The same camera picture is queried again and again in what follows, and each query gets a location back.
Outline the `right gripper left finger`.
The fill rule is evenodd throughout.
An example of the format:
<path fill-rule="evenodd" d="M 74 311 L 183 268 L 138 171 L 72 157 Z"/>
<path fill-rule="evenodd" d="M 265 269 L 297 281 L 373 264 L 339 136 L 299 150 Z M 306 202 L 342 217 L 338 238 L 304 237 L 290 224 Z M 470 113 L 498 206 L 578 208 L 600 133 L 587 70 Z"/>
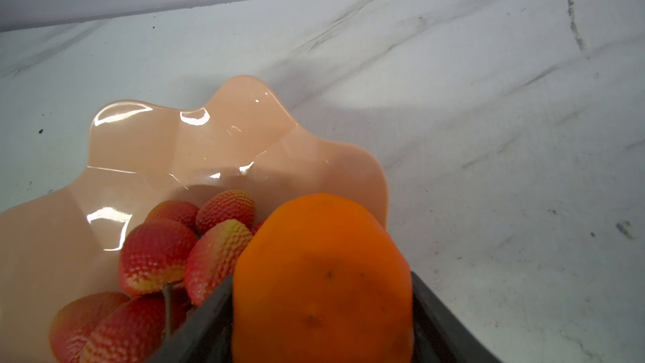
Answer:
<path fill-rule="evenodd" d="M 233 276 L 229 275 L 147 362 L 233 361 Z"/>

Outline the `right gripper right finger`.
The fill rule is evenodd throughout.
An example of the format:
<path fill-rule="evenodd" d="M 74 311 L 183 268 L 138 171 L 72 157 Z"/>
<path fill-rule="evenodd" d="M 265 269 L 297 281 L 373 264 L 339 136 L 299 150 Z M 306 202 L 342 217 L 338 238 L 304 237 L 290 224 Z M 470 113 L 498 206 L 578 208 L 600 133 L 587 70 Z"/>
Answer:
<path fill-rule="evenodd" d="M 413 362 L 501 363 L 439 300 L 416 273 L 413 279 Z"/>

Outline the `orange fake fruit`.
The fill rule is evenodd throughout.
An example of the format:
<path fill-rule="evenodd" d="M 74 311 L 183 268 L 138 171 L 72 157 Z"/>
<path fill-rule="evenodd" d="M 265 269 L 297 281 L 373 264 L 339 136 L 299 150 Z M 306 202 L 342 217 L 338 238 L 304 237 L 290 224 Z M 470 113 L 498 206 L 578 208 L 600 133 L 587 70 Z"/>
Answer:
<path fill-rule="evenodd" d="M 237 261 L 231 347 L 236 362 L 409 362 L 410 267 L 359 203 L 287 202 Z"/>

